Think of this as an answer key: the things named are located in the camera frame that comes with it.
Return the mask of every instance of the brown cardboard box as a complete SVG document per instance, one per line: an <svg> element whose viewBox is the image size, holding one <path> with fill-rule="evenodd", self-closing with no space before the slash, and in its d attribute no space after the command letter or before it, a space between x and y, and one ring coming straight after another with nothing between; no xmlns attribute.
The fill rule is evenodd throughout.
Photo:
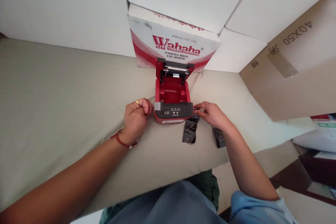
<svg viewBox="0 0 336 224"><path fill-rule="evenodd" d="M272 121L335 113L336 0L317 2L240 75Z"/></svg>

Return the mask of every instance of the hand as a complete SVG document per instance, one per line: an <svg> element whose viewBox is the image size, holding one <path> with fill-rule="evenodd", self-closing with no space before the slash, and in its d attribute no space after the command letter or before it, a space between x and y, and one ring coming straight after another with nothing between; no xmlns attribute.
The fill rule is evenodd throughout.
<svg viewBox="0 0 336 224"><path fill-rule="evenodd" d="M120 140L128 145L135 143L144 133L147 125L147 118L153 112L153 105L146 98L138 99L139 104L135 101L128 104L125 110L125 126L119 134Z"/></svg>
<svg viewBox="0 0 336 224"><path fill-rule="evenodd" d="M230 127L235 127L215 103L204 101L196 104L194 107L197 109L195 110L195 113L202 117L211 126L214 126L222 131L226 131Z"/></svg>

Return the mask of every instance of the packing tape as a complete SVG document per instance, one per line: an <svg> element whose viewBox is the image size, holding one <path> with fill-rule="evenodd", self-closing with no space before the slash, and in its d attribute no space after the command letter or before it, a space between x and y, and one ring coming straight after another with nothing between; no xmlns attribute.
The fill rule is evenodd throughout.
<svg viewBox="0 0 336 224"><path fill-rule="evenodd" d="M281 52L269 53L267 58L272 62L276 69L284 78L291 77L298 73L293 65L281 54Z"/></svg>

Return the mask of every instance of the wahaha box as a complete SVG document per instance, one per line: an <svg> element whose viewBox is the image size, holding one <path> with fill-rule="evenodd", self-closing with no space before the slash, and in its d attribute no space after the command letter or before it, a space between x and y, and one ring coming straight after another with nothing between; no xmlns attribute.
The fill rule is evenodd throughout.
<svg viewBox="0 0 336 224"><path fill-rule="evenodd" d="M157 58L193 64L201 72L221 44L217 34L130 4L129 26L138 66L156 68Z"/></svg>

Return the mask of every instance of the human arm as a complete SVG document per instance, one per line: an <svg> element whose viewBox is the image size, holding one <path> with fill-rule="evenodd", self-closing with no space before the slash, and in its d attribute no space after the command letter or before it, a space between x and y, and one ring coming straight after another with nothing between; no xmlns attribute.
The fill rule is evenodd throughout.
<svg viewBox="0 0 336 224"><path fill-rule="evenodd" d="M145 98L126 106L121 142L131 145L146 129L153 111ZM117 167L129 149L108 139L90 153L47 180L0 214L0 223L70 223Z"/></svg>
<svg viewBox="0 0 336 224"><path fill-rule="evenodd" d="M197 115L223 132L232 170L240 190L257 199L278 200L279 196L266 173L236 126L221 109L216 104L205 101L195 105L195 108Z"/></svg>

